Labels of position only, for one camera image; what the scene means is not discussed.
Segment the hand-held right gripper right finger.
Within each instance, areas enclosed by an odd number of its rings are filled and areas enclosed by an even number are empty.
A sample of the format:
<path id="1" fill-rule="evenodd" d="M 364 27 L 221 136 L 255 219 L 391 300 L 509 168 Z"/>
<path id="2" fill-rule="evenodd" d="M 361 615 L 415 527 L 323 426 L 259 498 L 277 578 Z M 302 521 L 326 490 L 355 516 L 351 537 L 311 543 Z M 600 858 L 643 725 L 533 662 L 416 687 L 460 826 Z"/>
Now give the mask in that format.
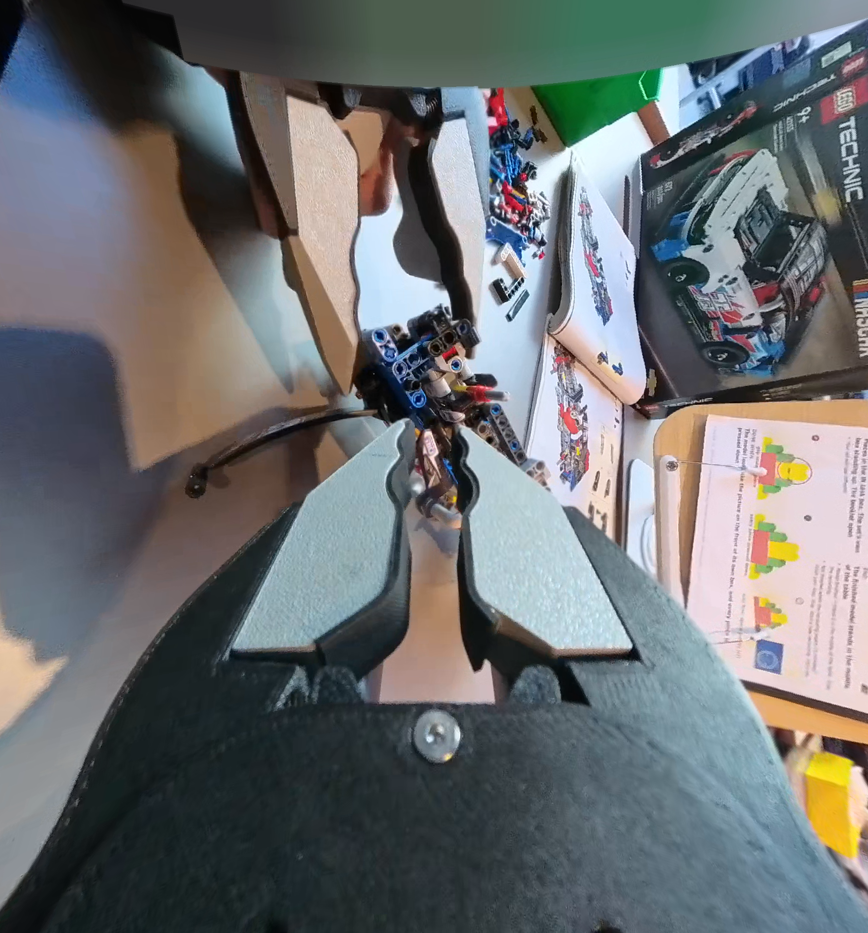
<path id="1" fill-rule="evenodd" d="M 472 668 L 629 658 L 633 642 L 573 526 L 580 514 L 466 427 L 454 440 L 454 473 L 460 628 Z"/>

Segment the toy car set box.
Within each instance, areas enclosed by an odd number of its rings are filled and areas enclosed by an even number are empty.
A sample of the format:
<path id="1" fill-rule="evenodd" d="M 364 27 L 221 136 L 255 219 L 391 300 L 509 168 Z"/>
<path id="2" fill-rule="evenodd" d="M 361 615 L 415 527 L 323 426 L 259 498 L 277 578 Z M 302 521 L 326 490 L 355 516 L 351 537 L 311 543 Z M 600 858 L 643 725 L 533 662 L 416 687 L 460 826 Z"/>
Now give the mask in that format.
<path id="1" fill-rule="evenodd" d="M 868 20 L 638 158 L 639 413 L 868 392 Z"/>

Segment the long black stickered panel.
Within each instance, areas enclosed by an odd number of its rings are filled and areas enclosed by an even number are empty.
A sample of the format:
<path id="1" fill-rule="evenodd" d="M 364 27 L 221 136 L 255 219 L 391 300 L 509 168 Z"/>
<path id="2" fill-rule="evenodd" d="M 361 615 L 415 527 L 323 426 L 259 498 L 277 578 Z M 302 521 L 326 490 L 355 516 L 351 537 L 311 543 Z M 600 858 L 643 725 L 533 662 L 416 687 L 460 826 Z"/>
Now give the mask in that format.
<path id="1" fill-rule="evenodd" d="M 358 419 L 381 419 L 381 417 L 379 411 L 374 408 L 325 408 L 296 414 L 279 424 L 265 427 L 236 440 L 209 455 L 207 459 L 194 464 L 185 480 L 184 493 L 193 500 L 203 497 L 216 472 L 254 454 L 269 444 L 285 440 L 303 430 L 353 422 Z"/>

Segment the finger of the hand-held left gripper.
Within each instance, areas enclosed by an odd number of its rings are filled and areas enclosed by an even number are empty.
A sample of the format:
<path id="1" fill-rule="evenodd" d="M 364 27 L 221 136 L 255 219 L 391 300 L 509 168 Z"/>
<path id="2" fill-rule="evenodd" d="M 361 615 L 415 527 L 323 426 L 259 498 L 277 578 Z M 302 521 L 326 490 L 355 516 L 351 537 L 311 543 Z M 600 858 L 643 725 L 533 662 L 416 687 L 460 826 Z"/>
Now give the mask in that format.
<path id="1" fill-rule="evenodd" d="M 402 215 L 394 236 L 406 274 L 439 286 L 454 318 L 481 325 L 486 208 L 468 122 L 451 119 L 395 162 Z"/>
<path id="2" fill-rule="evenodd" d="M 239 106 L 265 191 L 284 222 L 283 254 L 316 348 L 342 395 L 358 356 L 358 152 L 319 88 L 239 74 Z"/>

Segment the pile of loose toy pieces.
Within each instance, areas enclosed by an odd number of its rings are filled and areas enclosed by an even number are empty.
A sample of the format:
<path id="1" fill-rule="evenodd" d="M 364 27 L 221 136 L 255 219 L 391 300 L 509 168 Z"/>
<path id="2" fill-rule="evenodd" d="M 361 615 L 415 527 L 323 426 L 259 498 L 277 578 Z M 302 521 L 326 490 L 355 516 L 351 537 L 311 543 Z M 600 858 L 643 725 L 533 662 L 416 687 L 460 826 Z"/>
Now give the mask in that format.
<path id="1" fill-rule="evenodd" d="M 509 246 L 520 260 L 525 254 L 542 260 L 551 208 L 537 186 L 538 167 L 530 152 L 547 137 L 536 123 L 533 107 L 531 122 L 525 126 L 510 113 L 503 88 L 485 90 L 484 98 L 489 132 L 486 240 Z"/>

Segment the toy brick car chassis model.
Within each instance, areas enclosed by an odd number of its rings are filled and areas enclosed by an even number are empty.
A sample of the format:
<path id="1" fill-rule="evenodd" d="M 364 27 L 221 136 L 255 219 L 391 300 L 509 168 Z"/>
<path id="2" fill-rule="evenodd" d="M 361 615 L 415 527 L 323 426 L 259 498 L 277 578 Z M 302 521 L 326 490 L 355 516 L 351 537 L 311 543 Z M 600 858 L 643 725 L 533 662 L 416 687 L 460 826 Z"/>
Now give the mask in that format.
<path id="1" fill-rule="evenodd" d="M 476 373 L 469 364 L 480 343 L 475 326 L 453 318 L 439 305 L 405 326 L 363 331 L 354 388 L 376 416 L 390 425 L 406 419 L 415 427 L 411 488 L 428 519 L 457 528 L 457 485 L 451 446 L 456 430 L 466 427 L 549 490 L 545 462 L 526 456 L 502 403 L 509 395 L 496 378 Z"/>

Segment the building instruction booklet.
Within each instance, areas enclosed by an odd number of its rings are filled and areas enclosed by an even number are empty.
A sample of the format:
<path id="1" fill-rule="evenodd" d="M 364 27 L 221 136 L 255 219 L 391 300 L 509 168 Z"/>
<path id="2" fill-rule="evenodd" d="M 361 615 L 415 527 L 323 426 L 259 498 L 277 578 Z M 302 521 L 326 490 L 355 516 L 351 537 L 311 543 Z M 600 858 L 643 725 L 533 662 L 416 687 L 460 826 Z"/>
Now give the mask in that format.
<path id="1" fill-rule="evenodd" d="M 645 393 L 637 251 L 576 153 L 557 212 L 560 297 L 547 317 L 525 451 L 558 502 L 620 535 L 625 409 Z"/>

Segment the green storage bin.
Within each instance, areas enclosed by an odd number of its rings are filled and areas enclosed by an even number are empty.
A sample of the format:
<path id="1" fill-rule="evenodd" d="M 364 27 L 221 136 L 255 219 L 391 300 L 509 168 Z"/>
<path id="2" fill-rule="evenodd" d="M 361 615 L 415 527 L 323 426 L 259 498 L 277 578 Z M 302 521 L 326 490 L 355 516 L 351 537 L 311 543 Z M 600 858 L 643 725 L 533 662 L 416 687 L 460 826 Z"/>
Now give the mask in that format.
<path id="1" fill-rule="evenodd" d="M 659 101 L 662 69 L 534 85 L 535 99 L 564 146 L 575 146 L 621 118 Z"/>

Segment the white sign stand base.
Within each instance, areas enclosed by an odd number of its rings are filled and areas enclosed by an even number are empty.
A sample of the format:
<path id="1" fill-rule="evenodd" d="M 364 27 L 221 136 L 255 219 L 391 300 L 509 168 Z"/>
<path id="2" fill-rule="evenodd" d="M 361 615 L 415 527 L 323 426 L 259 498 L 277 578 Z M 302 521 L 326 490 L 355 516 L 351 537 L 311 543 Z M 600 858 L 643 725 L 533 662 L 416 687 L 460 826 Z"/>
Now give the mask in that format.
<path id="1" fill-rule="evenodd" d="M 686 606 L 681 580 L 680 460 L 660 456 L 655 467 L 635 459 L 627 468 L 625 549 L 676 602 Z"/>

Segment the person's left hand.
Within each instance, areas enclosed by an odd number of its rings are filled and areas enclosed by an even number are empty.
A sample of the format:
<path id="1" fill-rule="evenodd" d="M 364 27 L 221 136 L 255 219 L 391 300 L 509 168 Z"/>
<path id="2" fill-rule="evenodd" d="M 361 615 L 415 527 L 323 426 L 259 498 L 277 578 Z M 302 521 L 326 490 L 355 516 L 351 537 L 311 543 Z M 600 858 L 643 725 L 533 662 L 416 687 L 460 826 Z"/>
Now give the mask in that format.
<path id="1" fill-rule="evenodd" d="M 401 142 L 401 124 L 390 121 L 382 133 L 373 161 L 359 178 L 359 216 L 381 216 L 389 209 L 396 187 L 396 157 Z"/>

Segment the grey desk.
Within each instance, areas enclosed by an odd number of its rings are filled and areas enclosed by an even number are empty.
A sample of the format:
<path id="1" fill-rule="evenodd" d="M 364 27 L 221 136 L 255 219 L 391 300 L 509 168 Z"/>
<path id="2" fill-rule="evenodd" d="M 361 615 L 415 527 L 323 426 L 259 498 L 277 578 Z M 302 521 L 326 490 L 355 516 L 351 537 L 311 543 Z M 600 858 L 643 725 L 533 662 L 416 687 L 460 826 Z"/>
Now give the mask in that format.
<path id="1" fill-rule="evenodd" d="M 104 2 L 21 3 L 0 79 L 0 810 L 53 806 L 178 605 L 315 482 L 330 401 L 224 91 Z"/>

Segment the wooden board instruction sign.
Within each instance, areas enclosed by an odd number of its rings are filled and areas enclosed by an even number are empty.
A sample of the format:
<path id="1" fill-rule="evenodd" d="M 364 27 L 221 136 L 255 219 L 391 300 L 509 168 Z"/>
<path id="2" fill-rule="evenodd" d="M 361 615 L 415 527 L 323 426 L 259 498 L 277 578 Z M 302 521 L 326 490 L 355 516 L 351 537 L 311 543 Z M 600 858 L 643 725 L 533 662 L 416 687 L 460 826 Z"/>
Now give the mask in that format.
<path id="1" fill-rule="evenodd" d="M 768 725 L 868 745 L 868 399 L 694 405 L 653 454 L 661 585 Z"/>

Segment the yellow block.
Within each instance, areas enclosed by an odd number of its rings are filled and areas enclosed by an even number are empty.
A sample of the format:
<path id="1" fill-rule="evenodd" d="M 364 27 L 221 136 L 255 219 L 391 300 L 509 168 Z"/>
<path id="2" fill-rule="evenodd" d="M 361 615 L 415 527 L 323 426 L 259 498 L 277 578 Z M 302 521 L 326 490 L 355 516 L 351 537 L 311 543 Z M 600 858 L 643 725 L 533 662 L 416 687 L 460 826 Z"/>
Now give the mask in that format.
<path id="1" fill-rule="evenodd" d="M 814 752 L 803 789 L 804 808 L 819 840 L 842 857 L 858 857 L 868 823 L 868 783 L 860 765 L 835 753 Z"/>

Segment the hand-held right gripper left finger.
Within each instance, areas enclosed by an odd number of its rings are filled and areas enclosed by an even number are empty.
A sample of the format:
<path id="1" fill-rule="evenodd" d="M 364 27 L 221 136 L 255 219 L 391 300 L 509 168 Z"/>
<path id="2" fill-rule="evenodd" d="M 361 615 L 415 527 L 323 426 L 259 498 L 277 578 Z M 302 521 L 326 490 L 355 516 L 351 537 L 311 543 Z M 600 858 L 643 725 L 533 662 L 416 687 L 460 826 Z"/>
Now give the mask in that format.
<path id="1" fill-rule="evenodd" d="M 395 423 L 305 497 L 243 611 L 230 659 L 375 671 L 409 624 L 416 433 Z"/>

